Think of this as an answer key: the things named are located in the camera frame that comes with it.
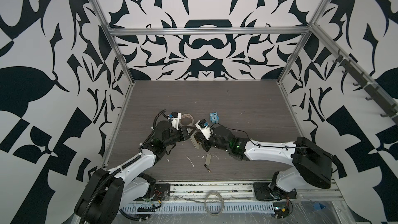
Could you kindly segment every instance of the blue toy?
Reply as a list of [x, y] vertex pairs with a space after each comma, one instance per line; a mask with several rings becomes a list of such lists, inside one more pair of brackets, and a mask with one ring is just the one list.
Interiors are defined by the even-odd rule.
[[210, 121], [215, 124], [218, 123], [218, 115], [217, 112], [210, 113]]

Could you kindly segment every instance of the wall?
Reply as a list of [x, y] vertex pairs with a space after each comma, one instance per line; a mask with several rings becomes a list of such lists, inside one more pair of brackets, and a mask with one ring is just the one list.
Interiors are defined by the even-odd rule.
[[0, 0], [2, 223], [62, 223], [129, 83], [87, 0]]
[[[98, 0], [112, 28], [306, 26], [320, 0]], [[118, 37], [134, 79], [277, 79], [299, 34]]]
[[[397, 0], [332, 0], [320, 26], [397, 98]], [[312, 35], [283, 82], [307, 138], [335, 154], [333, 174], [361, 221], [398, 221], [398, 126], [353, 86]]]

